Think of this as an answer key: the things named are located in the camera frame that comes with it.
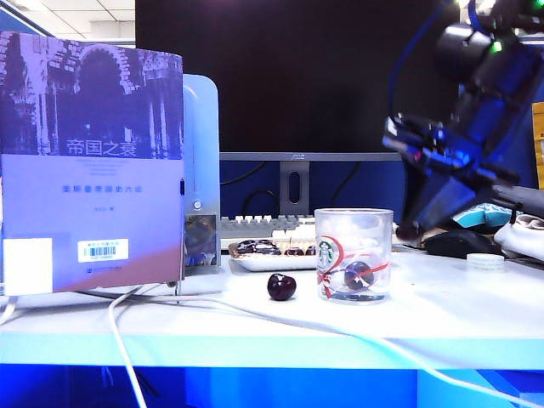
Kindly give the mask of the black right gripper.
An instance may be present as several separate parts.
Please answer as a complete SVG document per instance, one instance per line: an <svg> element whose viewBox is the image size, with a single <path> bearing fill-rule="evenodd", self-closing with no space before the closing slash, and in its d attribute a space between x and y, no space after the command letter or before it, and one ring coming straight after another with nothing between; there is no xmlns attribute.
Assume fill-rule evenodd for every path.
<svg viewBox="0 0 544 408"><path fill-rule="evenodd" d="M405 169L398 237L422 237L469 205L476 190L461 180L519 181L496 162L542 77L540 54L489 54L466 81L446 124L403 115L386 121L382 141L401 154Z"/></svg>

